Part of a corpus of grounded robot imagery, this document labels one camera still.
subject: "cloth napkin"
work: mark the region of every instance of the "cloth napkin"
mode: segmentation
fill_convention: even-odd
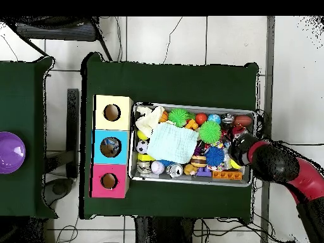
[[[198,135],[197,132],[188,128],[160,123],[153,129],[147,154],[156,160],[165,159],[186,164],[194,154]]]

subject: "red toy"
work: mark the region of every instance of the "red toy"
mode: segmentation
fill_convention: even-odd
[[[252,118],[247,115],[236,116],[234,120],[234,125],[241,124],[243,127],[247,127],[252,123]]]
[[[204,113],[199,113],[196,115],[196,123],[201,126],[204,122],[207,121],[207,116]]]

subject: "gray bin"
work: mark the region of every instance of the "gray bin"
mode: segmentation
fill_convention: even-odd
[[[201,184],[201,185],[225,185],[231,187],[247,187],[252,183],[252,170],[249,166],[245,167],[242,180],[225,180],[225,179],[213,179],[212,177],[200,177],[183,174],[178,178],[170,178],[170,176],[163,172],[158,175],[158,178],[141,177],[140,173],[137,171],[137,154],[136,145],[139,141],[136,135],[137,128],[135,126],[136,120],[140,117],[140,113],[136,112],[138,106],[145,106],[154,109],[157,106],[162,106],[169,113],[173,108],[183,108],[191,113],[205,113],[209,114],[224,114],[231,113],[235,115],[249,115],[253,118],[252,124],[248,127],[248,130],[255,136],[256,135],[256,124],[257,117],[256,113],[249,110],[238,110],[238,109],[223,109],[223,108],[209,108],[209,107],[198,107],[198,106],[182,106],[173,104],[158,104],[158,103],[135,103],[132,109],[132,120],[134,124],[134,129],[131,130],[130,134],[130,154],[128,160],[128,175],[132,180],[145,180],[145,181],[155,181],[155,182],[176,182],[182,184]]]

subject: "dark green table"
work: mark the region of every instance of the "dark green table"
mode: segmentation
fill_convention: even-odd
[[[0,62],[0,131],[25,143],[26,158],[11,174],[0,174],[0,215],[55,218],[42,200],[44,167],[44,74],[50,57],[33,63]]]
[[[129,96],[153,102],[255,110],[258,66],[147,65],[102,62],[90,53],[82,63],[80,212],[90,215],[186,216],[191,218],[251,216],[251,187],[130,182],[124,199],[89,197],[94,94]]]

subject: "yellow cube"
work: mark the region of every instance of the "yellow cube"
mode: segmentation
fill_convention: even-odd
[[[133,101],[129,97],[94,95],[97,130],[130,130]]]

